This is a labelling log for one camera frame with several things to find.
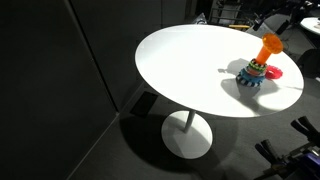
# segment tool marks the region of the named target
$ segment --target colorful toy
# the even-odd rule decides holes
[[[266,78],[265,75],[268,67],[266,62],[268,58],[271,54],[278,54],[283,49],[282,42],[275,34],[266,33],[262,37],[262,42],[263,46],[258,56],[252,59],[248,66],[243,68],[236,77],[237,81],[242,85],[250,87],[260,86]]]

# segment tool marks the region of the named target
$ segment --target gray floor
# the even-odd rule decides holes
[[[292,33],[285,52],[294,60],[312,48],[299,31]],[[320,130],[320,83],[305,79],[301,98],[290,108],[257,118],[228,118],[198,113],[209,123],[213,145],[194,160],[184,160],[169,152],[161,139],[161,125],[169,114],[187,108],[159,96],[147,118],[129,112],[143,91],[155,92],[147,84],[137,92],[105,132],[70,179],[72,180],[247,180],[269,168],[254,145],[269,139],[279,154],[307,142],[290,122],[306,115]],[[277,176],[269,179],[280,179]]]

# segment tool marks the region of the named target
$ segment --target white round table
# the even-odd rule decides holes
[[[307,29],[308,31],[311,31],[317,35],[320,35],[320,21],[318,20],[317,17],[308,17],[304,18],[301,22],[300,25]]]
[[[256,117],[284,110],[302,94],[303,78],[283,52],[267,61],[283,71],[260,88],[245,87],[236,75],[255,58],[262,40],[211,25],[181,25],[147,36],[136,50],[136,66],[145,81],[163,96],[190,108],[169,115],[162,139],[179,157],[198,158],[211,147],[212,132],[196,111],[227,117]]]

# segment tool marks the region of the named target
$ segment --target red toy piece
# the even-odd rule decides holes
[[[281,69],[275,66],[268,66],[266,70],[266,78],[267,79],[279,79],[282,76],[283,72]]]

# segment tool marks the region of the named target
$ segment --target table pedestal base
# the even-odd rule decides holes
[[[175,155],[194,159],[203,156],[211,147],[212,131],[209,124],[195,114],[191,127],[185,132],[188,111],[170,114],[163,122],[161,134],[167,148]]]

